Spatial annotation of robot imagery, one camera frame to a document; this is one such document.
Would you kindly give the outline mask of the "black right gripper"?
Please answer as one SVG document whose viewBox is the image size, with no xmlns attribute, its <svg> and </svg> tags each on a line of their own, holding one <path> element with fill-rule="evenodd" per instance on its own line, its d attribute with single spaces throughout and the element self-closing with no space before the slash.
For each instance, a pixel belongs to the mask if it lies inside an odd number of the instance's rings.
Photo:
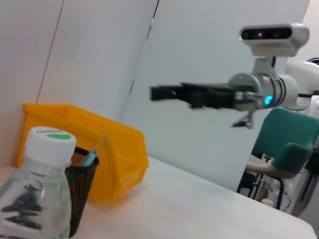
<svg viewBox="0 0 319 239">
<path fill-rule="evenodd" d="M 227 84 L 181 83 L 175 86 L 151 86 L 150 100 L 174 100 L 179 97 L 181 101 L 187 102 L 191 109 L 232 109 L 235 93 Z"/>
</svg>

